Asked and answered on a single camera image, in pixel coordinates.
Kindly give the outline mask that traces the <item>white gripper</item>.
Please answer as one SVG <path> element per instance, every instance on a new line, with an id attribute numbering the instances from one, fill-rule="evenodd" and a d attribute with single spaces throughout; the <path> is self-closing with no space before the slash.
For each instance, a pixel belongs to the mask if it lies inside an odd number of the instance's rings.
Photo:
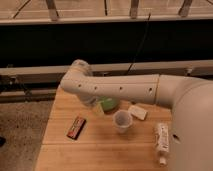
<path id="1" fill-rule="evenodd" d="M 95 96 L 85 95 L 85 96 L 81 96 L 80 100 L 85 106 L 93 106 L 96 103 L 97 98 Z M 92 110 L 93 110 L 93 113 L 96 114 L 97 116 L 104 116 L 105 115 L 104 110 L 103 110 L 100 102 L 97 102 L 94 105 L 94 107 L 92 108 Z"/>

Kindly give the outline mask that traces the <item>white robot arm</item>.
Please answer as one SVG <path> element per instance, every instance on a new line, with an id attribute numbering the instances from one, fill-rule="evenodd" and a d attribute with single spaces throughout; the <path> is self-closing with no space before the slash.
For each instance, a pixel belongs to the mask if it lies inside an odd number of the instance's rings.
<path id="1" fill-rule="evenodd" d="M 60 87 L 85 105 L 106 96 L 171 110 L 168 171 L 213 171 L 213 81 L 175 75 L 100 77 L 75 60 Z"/>

